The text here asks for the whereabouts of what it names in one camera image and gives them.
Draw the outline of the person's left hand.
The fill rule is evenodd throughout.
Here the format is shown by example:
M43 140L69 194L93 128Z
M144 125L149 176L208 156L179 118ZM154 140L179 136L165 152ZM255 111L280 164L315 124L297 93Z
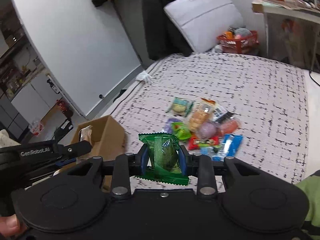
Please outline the person's left hand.
M20 235L27 227L21 223L16 215L0 217L0 232L4 237Z

